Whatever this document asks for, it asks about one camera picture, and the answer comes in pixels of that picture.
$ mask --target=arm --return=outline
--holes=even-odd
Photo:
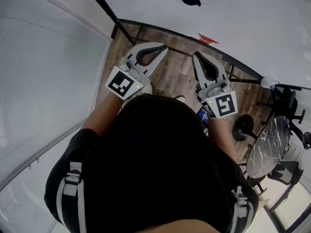
[[[100,137],[111,127],[117,117],[123,100],[109,92],[107,97],[89,115],[81,129],[92,129]]]
[[[225,119],[208,120],[208,137],[236,162],[236,154]]]

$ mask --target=round table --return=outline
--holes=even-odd
[[[285,116],[277,116],[261,131],[246,163],[246,172],[251,178],[260,178],[270,173],[289,148],[291,130]]]

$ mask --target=wooden floor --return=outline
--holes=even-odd
[[[130,24],[124,24],[124,26],[131,36],[136,36],[139,26]],[[222,55],[181,37],[163,33],[157,30],[143,28],[139,34],[139,38],[165,43],[169,47],[182,50],[189,54],[193,54],[195,51],[208,53],[223,63],[226,70],[230,71],[231,69],[229,63],[226,64],[226,62],[222,60]],[[99,84],[96,104],[101,102],[108,93],[108,90],[104,87],[104,84],[112,68],[119,64],[120,58],[125,56],[130,49],[131,44],[121,33],[121,31],[118,30],[115,36],[115,40],[113,41],[107,55],[104,72]],[[244,79],[253,79],[237,68],[234,69],[233,73]],[[201,104],[198,102],[194,94],[197,81],[194,77],[190,57],[169,50],[168,54],[164,57],[156,70],[150,76],[150,79],[153,87],[153,94],[171,98],[178,95],[183,95],[186,98],[186,104],[195,112],[198,112],[201,108]],[[261,121],[266,120],[270,109],[262,106],[256,107],[255,105],[257,101],[269,102],[271,99],[270,91],[268,89],[262,88],[257,84],[231,83],[231,87],[236,91],[239,112],[235,115],[226,117],[229,130],[232,130],[233,124],[238,117],[244,114],[249,114],[254,119],[253,133],[258,135],[262,129]],[[254,139],[248,137],[243,142],[237,142],[234,139],[232,140],[235,144],[238,161],[244,160],[248,154],[248,144],[253,144]]]

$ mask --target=black pole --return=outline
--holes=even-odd
[[[105,0],[95,0],[99,6],[109,15],[109,17],[113,20],[113,22],[117,25],[117,27],[122,31],[122,33],[125,35],[125,37],[128,39],[128,41],[132,44],[132,46],[135,45],[134,41],[131,39],[130,34],[125,29],[125,27],[122,25],[120,20],[117,18],[116,14],[112,11],[112,9],[109,7],[108,3]]]

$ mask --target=person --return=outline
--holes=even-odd
[[[123,100],[108,94],[49,175],[45,202],[55,219],[57,189],[75,161],[88,233],[230,232],[237,186],[255,212],[225,119],[209,120],[207,137],[181,100],[142,94],[120,111]]]

